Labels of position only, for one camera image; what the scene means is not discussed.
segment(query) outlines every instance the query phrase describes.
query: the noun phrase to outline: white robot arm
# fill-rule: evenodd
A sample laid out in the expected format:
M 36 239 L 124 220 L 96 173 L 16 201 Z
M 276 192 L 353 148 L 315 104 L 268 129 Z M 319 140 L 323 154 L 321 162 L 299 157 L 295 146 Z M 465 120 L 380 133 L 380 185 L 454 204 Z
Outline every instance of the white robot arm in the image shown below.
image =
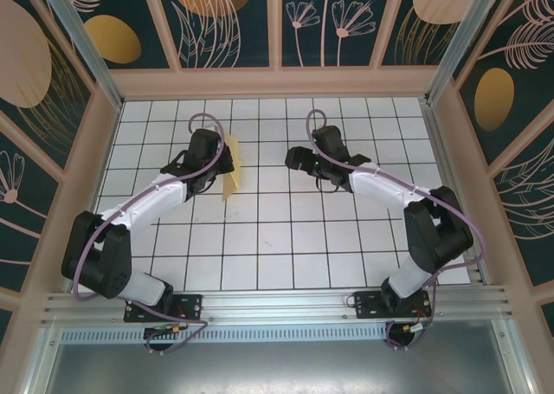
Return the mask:
M 394 314 L 411 303 L 432 275 L 473 246 L 473 236 L 464 222 L 415 190 L 427 192 L 461 211 L 456 196 L 445 186 L 432 191 L 421 186 L 407 189 L 379 176 L 383 171 L 369 158 L 350 155 L 335 126 L 324 126 L 312 135 L 326 155 L 350 166 L 365 166 L 372 173 L 339 167 L 304 147 L 288 151 L 285 164 L 289 169 L 305 171 L 316 179 L 329 180 L 346 191 L 369 197 L 402 216 L 406 223 L 410 257 L 381 286 L 382 301 Z
M 74 221 L 66 254 L 61 265 L 61 273 L 73 279 L 85 244 L 92 233 L 115 212 L 119 212 L 109 226 L 101 232 L 94 247 L 89 251 L 81 270 L 79 284 L 108 299 L 119 297 L 138 301 L 155 307 L 158 312 L 168 314 L 174 307 L 173 288 L 169 283 L 140 272 L 131 265 L 131 239 L 139 235 L 148 225 L 156 222 L 165 212 L 188 201 L 206 190 L 216 176 L 234 170 L 233 159 L 227 146 L 218 161 L 203 175 L 189 179 L 186 183 L 178 178 L 196 173 L 215 158 L 220 142 L 217 132 L 207 129 L 196 130 L 188 150 L 180 152 L 148 186 L 175 179 L 145 193 L 131 207 L 122 211 L 133 197 L 105 210 L 100 214 L 84 211 Z

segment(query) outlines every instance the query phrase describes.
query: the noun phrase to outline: grid tile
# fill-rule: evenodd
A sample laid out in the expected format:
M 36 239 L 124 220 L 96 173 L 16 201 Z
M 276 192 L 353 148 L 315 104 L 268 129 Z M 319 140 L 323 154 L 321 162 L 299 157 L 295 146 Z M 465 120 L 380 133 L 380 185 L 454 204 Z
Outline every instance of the grid tile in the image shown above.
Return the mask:
M 152 263 L 152 275 L 170 283 L 176 292 L 184 290 L 186 270 L 187 257 L 155 257 Z
M 318 98 L 127 103 L 98 211 L 144 189 L 188 148 L 188 120 L 213 113 L 240 141 L 242 187 L 222 202 L 222 177 L 132 240 L 132 264 L 186 291 L 379 286 L 409 256 L 402 213 L 345 191 L 323 194 L 284 166 L 287 150 L 311 148 L 314 108 L 343 133 L 352 155 L 429 188 L 441 184 L 417 99 Z M 312 122 L 321 126 L 322 119 Z M 195 128 L 202 125 L 202 119 Z M 206 126 L 212 123 L 204 119 Z M 331 192 L 330 182 L 322 182 Z M 440 284 L 465 283 L 465 269 Z
M 329 254 L 331 287 L 364 287 L 364 262 L 359 253 Z
M 368 98 L 367 107 L 370 110 L 370 117 L 396 117 L 391 98 Z
M 283 98 L 260 100 L 260 119 L 284 119 L 287 103 Z
M 151 101 L 129 101 L 125 103 L 123 114 L 121 114 L 122 122 L 129 121 L 148 121 L 150 114 Z
M 253 290 L 257 282 L 255 255 L 223 257 L 222 290 Z
M 291 255 L 260 255 L 258 265 L 260 290 L 293 288 Z
M 327 255 L 295 255 L 294 286 L 296 288 L 328 288 L 330 284 Z
M 398 117 L 422 116 L 422 108 L 416 97 L 394 98 L 396 115 Z
M 365 98 L 341 98 L 340 108 L 342 117 L 368 117 L 367 104 Z
M 173 121 L 177 115 L 177 101 L 153 101 L 149 121 Z
M 232 119 L 258 119 L 258 100 L 233 100 Z
M 179 101 L 177 108 L 177 120 L 189 120 L 194 114 L 203 113 L 204 100 L 183 100 Z

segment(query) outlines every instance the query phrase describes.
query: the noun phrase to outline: floral wall pattern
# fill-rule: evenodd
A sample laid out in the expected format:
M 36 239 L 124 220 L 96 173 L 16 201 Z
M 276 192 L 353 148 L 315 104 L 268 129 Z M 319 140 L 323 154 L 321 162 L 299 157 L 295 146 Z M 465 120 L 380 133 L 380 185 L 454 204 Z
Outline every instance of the floral wall pattern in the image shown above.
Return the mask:
M 554 281 L 554 123 L 494 183 L 533 286 Z
M 29 0 L 0 0 L 0 111 L 64 167 L 90 98 Z
M 283 0 L 283 67 L 367 66 L 387 0 Z
M 269 66 L 267 0 L 162 0 L 182 68 Z
M 438 65 L 472 0 L 402 0 L 383 65 Z
M 514 0 L 460 89 L 491 164 L 552 101 L 554 0 Z
M 0 287 L 21 291 L 57 187 L 0 133 Z
M 146 0 L 69 1 L 110 69 L 168 68 Z

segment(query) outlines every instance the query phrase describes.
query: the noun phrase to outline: black grid line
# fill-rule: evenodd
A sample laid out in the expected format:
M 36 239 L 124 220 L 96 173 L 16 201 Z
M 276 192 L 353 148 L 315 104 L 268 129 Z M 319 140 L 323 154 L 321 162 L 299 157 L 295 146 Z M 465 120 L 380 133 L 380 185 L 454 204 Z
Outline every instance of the black grid line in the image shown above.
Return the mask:
M 406 150 L 406 142 L 404 141 L 404 135 L 402 133 L 402 128 L 400 127 L 400 120 L 398 119 L 398 113 L 396 112 L 396 104 L 394 101 L 392 101 L 392 106 L 395 108 L 396 123 L 398 124 L 398 130 L 400 130 L 400 137 L 402 138 L 402 146 L 404 148 L 404 154 L 406 155 L 406 161 L 408 162 L 409 176 L 412 179 L 412 183 L 414 183 L 414 173 L 412 172 L 411 164 L 409 163 L 408 151 Z
M 340 100 L 338 101 L 338 108 L 340 109 L 340 115 L 341 115 L 341 118 L 342 118 L 342 121 L 343 121 L 343 130 L 344 130 L 345 129 L 345 116 L 343 115 L 343 105 L 342 105 L 342 102 Z M 370 115 L 370 113 L 369 113 L 369 110 L 368 110 L 367 120 L 371 120 L 369 115 Z M 375 133 L 373 132 L 373 127 L 371 126 L 371 124 L 370 124 L 370 129 L 371 129 L 371 137 L 374 138 Z M 362 231 L 360 230 L 360 222 L 359 222 L 359 218 L 358 218 L 358 206 L 357 206 L 356 195 L 355 194 L 352 194 L 352 200 L 354 201 L 354 216 L 356 217 L 356 227 L 358 228 L 358 240 L 359 240 L 359 243 L 360 243 L 360 257 L 362 257 L 362 268 L 364 269 L 364 282 L 365 282 L 365 286 L 367 287 L 367 274 L 365 273 L 364 248 L 362 247 Z
M 288 141 L 288 111 L 287 111 L 287 102 L 285 101 L 285 132 L 287 136 L 287 152 L 290 147 L 289 141 Z M 258 164 L 260 163 L 260 152 L 258 151 Z M 291 192 L 291 174 L 290 170 L 287 171 L 288 176 L 288 209 L 289 209 L 289 216 L 291 221 L 291 264 L 293 266 L 292 275 L 293 275 L 293 288 L 296 288 L 294 286 L 294 239 L 293 239 L 293 193 Z
M 204 108 L 203 113 L 206 112 L 206 101 L 204 101 Z M 192 241 L 192 225 L 194 220 L 194 204 L 196 203 L 196 199 L 192 198 L 192 208 L 190 208 L 190 227 L 189 227 L 189 245 L 187 246 L 187 262 L 184 270 L 184 283 L 183 283 L 183 290 L 186 290 L 187 286 L 187 278 L 189 277 L 189 260 L 190 260 L 190 242 Z
M 370 111 L 370 106 L 367 105 L 367 101 L 365 102 L 365 104 L 368 107 L 367 111 L 369 112 Z M 371 123 L 371 118 L 370 118 L 370 126 L 371 126 L 371 133 L 373 133 L 373 124 Z M 379 161 L 379 151 L 377 150 L 377 144 L 375 146 L 375 154 L 377 155 L 377 161 Z M 392 219 L 390 219 L 390 210 L 387 209 L 387 213 L 389 214 L 389 227 L 390 227 L 390 233 L 392 234 L 392 243 L 395 246 L 396 264 L 398 264 L 398 267 L 400 267 L 400 262 L 399 262 L 399 259 L 398 259 L 398 251 L 396 249 L 395 231 L 392 229 Z M 364 248 L 362 248 L 362 258 L 364 258 Z
M 312 108 L 315 108 L 315 102 L 314 102 L 313 99 L 312 99 Z M 315 117 L 315 113 L 313 114 L 313 125 L 314 125 L 314 128 L 317 128 L 317 126 L 318 126 L 318 123 L 317 123 L 316 117 Z M 331 263 L 329 262 L 329 244 L 328 244 L 328 241 L 327 241 L 327 222 L 325 221 L 325 203 L 323 202 L 323 192 L 320 191 L 319 194 L 320 194 L 320 197 L 321 197 L 321 214 L 322 214 L 322 217 L 323 217 L 323 236 L 325 237 L 325 257 L 327 259 L 327 274 L 328 274 L 328 279 L 329 279 L 329 286 L 328 287 L 331 288 L 332 287 L 332 283 L 331 283 Z

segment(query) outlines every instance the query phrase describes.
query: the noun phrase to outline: black mounting plate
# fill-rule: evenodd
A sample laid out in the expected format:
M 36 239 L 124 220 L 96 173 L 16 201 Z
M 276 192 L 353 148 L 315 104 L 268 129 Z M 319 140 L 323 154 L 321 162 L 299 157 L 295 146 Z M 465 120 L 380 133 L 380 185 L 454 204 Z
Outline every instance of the black mounting plate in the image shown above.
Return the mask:
M 201 294 L 174 294 L 173 308 L 169 311 L 170 316 L 181 317 L 183 319 L 200 320 L 202 312 L 202 295 Z M 123 316 L 125 323 L 159 323 L 172 322 L 172 320 L 163 320 L 158 316 L 147 313 L 140 307 L 127 303 L 125 315 Z
M 349 298 L 349 307 L 356 309 L 356 317 L 358 319 L 417 318 L 417 311 L 412 306 L 412 303 L 415 303 L 428 317 L 431 315 L 429 295 L 425 290 L 419 290 L 413 294 L 411 302 L 396 313 L 391 313 L 385 306 L 380 290 L 356 292 Z

